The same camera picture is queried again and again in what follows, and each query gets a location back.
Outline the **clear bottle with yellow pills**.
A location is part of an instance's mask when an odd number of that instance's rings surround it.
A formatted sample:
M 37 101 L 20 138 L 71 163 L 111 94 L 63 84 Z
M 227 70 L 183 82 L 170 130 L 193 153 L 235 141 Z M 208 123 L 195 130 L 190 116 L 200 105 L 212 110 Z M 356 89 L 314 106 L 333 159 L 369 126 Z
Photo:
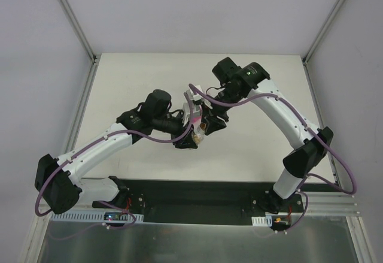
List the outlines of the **clear bottle with yellow pills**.
M 203 141 L 205 137 L 205 131 L 201 130 L 200 125 L 194 128 L 192 132 L 192 139 L 197 144 L 200 145 L 200 143 Z

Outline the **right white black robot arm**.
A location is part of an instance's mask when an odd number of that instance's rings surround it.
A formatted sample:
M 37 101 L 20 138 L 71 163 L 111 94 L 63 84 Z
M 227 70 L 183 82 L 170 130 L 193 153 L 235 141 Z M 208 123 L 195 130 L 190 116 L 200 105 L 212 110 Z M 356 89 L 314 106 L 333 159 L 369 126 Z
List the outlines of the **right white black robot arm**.
M 292 152 L 282 163 L 284 170 L 272 189 L 259 200 L 259 205 L 269 205 L 281 212 L 291 204 L 291 196 L 307 173 L 325 157 L 324 144 L 330 144 L 333 132 L 323 129 L 293 112 L 286 105 L 282 93 L 272 81 L 269 73 L 258 63 L 252 62 L 240 67 L 226 57 L 212 69 L 222 90 L 214 97 L 210 106 L 203 107 L 202 126 L 205 135 L 226 127 L 229 121 L 227 111 L 231 104 L 250 99 L 258 106 L 285 135 Z

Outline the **pink weekly pill organizer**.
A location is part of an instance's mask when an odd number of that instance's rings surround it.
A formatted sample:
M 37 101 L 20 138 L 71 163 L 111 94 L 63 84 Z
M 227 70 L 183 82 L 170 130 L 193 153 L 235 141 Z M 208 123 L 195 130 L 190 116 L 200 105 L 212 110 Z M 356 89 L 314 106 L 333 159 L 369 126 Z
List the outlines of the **pink weekly pill organizer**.
M 200 125 L 200 123 L 201 123 L 201 118 L 200 118 L 200 117 L 194 118 L 194 119 L 192 120 L 192 124 L 193 124 L 194 126 L 198 126 L 198 125 Z

